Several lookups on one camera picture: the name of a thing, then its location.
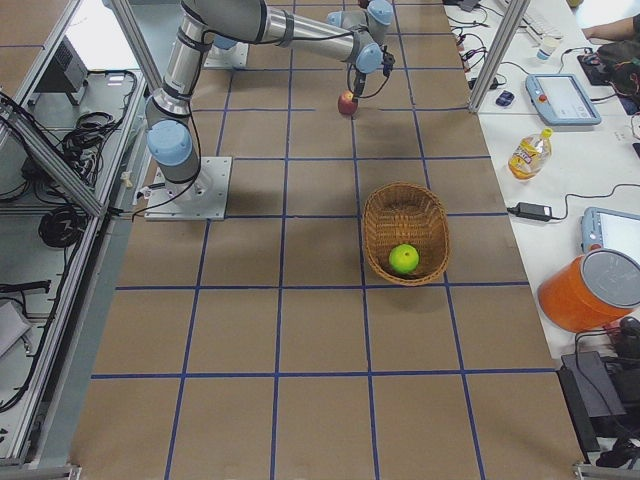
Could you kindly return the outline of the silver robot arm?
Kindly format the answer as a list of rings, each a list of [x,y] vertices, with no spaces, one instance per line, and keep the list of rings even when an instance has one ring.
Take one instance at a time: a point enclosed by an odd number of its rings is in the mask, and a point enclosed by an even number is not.
[[[191,98],[214,42],[302,49],[348,64],[353,86],[338,99],[343,115],[357,111],[367,75],[390,70],[384,38],[393,20],[387,1],[363,1],[359,9],[337,11],[320,22],[253,1],[184,1],[169,65],[160,88],[147,103],[147,146],[166,182],[190,184],[200,174],[188,122]]]

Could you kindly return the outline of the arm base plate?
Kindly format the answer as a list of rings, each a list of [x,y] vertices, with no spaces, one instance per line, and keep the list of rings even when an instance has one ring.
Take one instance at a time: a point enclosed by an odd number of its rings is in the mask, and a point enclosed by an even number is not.
[[[236,43],[230,48],[213,45],[204,62],[205,69],[243,70],[247,67],[249,45]]]
[[[199,176],[194,183],[179,186],[167,182],[159,167],[154,183],[161,183],[148,195],[146,210],[149,221],[221,221],[225,217],[231,157],[203,157]]]

